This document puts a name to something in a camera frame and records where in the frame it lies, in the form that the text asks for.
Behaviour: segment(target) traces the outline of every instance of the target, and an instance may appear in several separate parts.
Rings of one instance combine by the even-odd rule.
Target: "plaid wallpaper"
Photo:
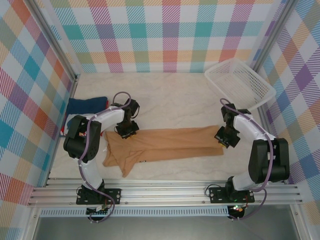
[[[95,73],[203,72],[233,57],[252,60],[264,23],[272,20],[269,11],[280,0],[37,2],[63,42],[43,2],[51,3],[80,68]]]
[[[258,50],[256,51],[254,57],[253,57],[253,60],[252,62],[250,63],[250,67],[253,68],[257,62],[257,59],[258,57],[260,56],[260,53],[262,51],[262,49],[265,47],[267,41],[268,41],[268,38],[270,37],[270,34],[272,32],[272,30],[275,28],[276,26],[276,22],[278,21],[286,3],[287,3],[288,0],[281,0],[281,3],[279,4],[273,18],[272,18],[272,21],[267,29],[267,31],[265,32],[264,36],[263,36],[263,39],[262,41],[260,42],[260,45],[259,45],[259,48]]]
[[[45,177],[72,82],[23,0],[0,0],[0,239]]]
[[[290,181],[298,184],[310,229],[320,236],[319,0],[300,0],[260,74],[276,89],[264,107],[272,132],[289,142]]]

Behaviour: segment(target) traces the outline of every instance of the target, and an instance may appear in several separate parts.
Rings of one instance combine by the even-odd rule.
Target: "laundry basket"
[[[276,95],[276,90],[237,58],[220,62],[204,72],[209,84],[218,89],[237,109],[258,108]]]

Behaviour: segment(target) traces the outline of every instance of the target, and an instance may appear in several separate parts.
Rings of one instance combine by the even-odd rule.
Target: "blue towel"
[[[66,107],[66,115],[69,114],[97,114],[107,108],[106,96],[94,97],[86,100],[70,98]]]

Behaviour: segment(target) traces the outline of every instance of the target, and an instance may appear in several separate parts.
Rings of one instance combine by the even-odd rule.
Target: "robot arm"
[[[139,127],[131,119],[139,108],[139,104],[134,99],[128,99],[124,105],[114,103],[105,111],[98,113],[90,123],[88,148],[80,167],[86,182],[100,192],[104,192],[104,182],[99,175],[95,157],[99,150],[101,133],[116,124],[117,133],[123,139],[135,135]],[[81,115],[75,116],[64,140],[64,150],[76,161],[80,159],[86,148],[87,137],[85,137],[85,133],[90,118]],[[103,203],[104,196],[93,191],[86,182],[82,184],[80,191],[82,194],[78,196],[76,203],[85,205]]]
[[[226,106],[236,109],[232,103],[226,104]],[[231,199],[232,195],[236,195],[238,191],[248,190],[265,181],[270,162],[270,146],[266,135],[273,146],[273,163],[269,181],[278,182],[289,178],[288,142],[284,138],[276,138],[270,133],[262,133],[261,126],[251,122],[253,116],[247,109],[237,111],[246,117],[225,106],[221,108],[226,126],[221,127],[215,136],[219,143],[226,148],[235,147],[238,144],[239,133],[242,133],[252,143],[248,169],[240,175],[230,177],[226,183],[226,191]]]

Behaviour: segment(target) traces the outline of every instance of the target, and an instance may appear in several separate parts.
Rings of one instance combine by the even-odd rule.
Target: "metal frame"
[[[89,217],[86,207],[44,207],[41,208],[41,218]],[[112,217],[227,217],[227,206],[162,206],[162,207],[116,207]]]
[[[60,60],[62,66],[64,67],[64,70],[68,74],[68,76],[73,79],[73,81],[76,81],[77,74],[74,72],[71,64],[69,63],[69,60],[67,56],[65,55],[65,52],[61,48],[58,40],[55,37],[54,32],[52,31],[51,27],[48,25],[44,15],[42,14],[40,8],[35,3],[35,0],[24,0],[25,5],[31,12],[33,18],[35,19],[36,23],[41,28],[41,31],[43,35],[45,36],[46,40],[48,41],[49,45],[54,50],[55,54],[57,55],[58,59]]]
[[[285,24],[287,23],[289,17],[291,16],[291,13],[295,9],[298,2],[299,0],[287,0],[282,12],[280,13],[279,19],[276,21],[274,28],[265,43],[265,46],[263,47],[259,57],[257,58],[252,68],[255,72],[258,72],[266,61],[272,47],[280,36],[282,30],[285,27]]]
[[[76,55],[76,52],[75,52],[74,48],[72,47],[72,45],[67,37],[67,34],[66,34],[58,16],[56,15],[56,12],[55,12],[54,7],[52,6],[50,0],[42,0],[42,4],[44,5],[45,10],[49,14],[52,23],[54,24],[57,32],[59,33],[61,40],[64,43],[64,46],[66,47],[67,52],[70,54],[70,57],[72,58],[72,60],[74,62],[73,66],[74,66],[75,71],[77,71],[78,74],[84,73],[84,70],[83,70],[82,65]]]
[[[21,234],[21,240],[32,240],[34,238],[40,213],[41,208],[28,208],[25,215],[29,216],[29,219],[23,233]]]
[[[266,115],[266,112],[263,110],[263,107],[258,108],[258,113],[259,117],[261,120],[261,125],[262,127],[267,130],[269,133],[271,133],[271,127],[268,121],[268,117]],[[313,234],[309,231],[306,221],[305,221],[305,216],[303,214],[303,209],[301,204],[290,204],[290,209],[291,213],[293,216],[293,220],[296,226],[296,229],[298,231],[299,237],[302,240],[313,240],[316,239],[313,237]]]
[[[190,206],[232,206],[230,203],[210,203],[204,190],[212,182],[209,181],[167,181],[167,180],[126,180],[105,179],[106,188],[121,189],[119,207],[190,207]],[[46,187],[37,187],[29,201],[31,208],[36,207],[79,207],[76,205],[77,188],[81,179],[49,179]],[[224,186],[225,181],[214,184]],[[268,192],[266,205],[298,205],[302,196],[296,185],[277,182],[266,187]],[[254,194],[255,203],[259,205],[264,192]]]
[[[80,79],[80,75],[76,76],[76,79],[74,80],[72,87],[71,87],[71,91],[70,91],[70,96],[69,98],[73,98],[75,96],[75,92],[78,86],[78,82]],[[59,143],[60,143],[61,137],[58,134],[57,136],[57,141],[56,144],[54,146],[54,150],[53,150],[53,154],[51,155],[51,161],[49,163],[49,167],[47,168],[46,172],[45,172],[45,177],[43,178],[43,181],[41,182],[40,186],[45,186],[47,184],[47,181],[49,179],[49,175],[50,175],[50,170],[52,168],[52,166],[54,165],[54,159],[56,158],[56,154],[58,151],[58,147],[59,147]]]

